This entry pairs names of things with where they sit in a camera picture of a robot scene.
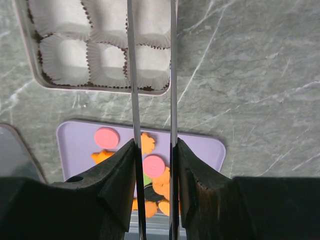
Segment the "metal tongs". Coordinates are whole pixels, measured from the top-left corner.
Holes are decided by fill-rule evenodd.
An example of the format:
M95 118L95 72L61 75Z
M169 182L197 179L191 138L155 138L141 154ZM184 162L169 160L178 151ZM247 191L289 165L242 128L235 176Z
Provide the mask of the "metal tongs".
M146 112L144 117L150 117L150 120L141 120L139 109L138 77L136 63L136 46L134 40L134 17L132 1L127 1L128 18L128 56L131 82L131 105L134 133L134 156L136 171L136 190L138 201L138 228L139 238L147 238L147 225L145 216L145 205L143 203L143 164L142 164L142 145L141 145L141 127L152 129L170 130L170 149L169 149L169 187L170 187L170 209L169 209L169 239L177 240L180 237L179 223L179 163L178 163L178 41L177 41L177 3L170 1L170 95L166 102L154 108L151 113Z

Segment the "orange flower cookie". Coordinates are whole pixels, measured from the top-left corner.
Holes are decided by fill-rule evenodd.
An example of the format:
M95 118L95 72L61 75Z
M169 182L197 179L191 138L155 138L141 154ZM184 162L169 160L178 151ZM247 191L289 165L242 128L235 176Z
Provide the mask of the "orange flower cookie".
M142 155L151 154L155 149L155 140L147 132L141 134L141 153Z

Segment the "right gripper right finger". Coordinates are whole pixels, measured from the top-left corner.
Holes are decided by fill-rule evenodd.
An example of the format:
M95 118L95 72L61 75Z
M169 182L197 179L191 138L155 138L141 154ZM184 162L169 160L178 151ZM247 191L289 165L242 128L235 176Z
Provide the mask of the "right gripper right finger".
M177 142L181 224L189 240L317 240L320 180L228 178Z

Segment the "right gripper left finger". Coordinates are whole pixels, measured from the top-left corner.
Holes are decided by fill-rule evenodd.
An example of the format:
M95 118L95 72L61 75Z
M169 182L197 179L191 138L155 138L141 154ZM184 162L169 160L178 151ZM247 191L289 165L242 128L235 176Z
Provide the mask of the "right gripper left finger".
M3 240L122 240L129 231L136 183L135 144L51 184L26 177L0 179Z

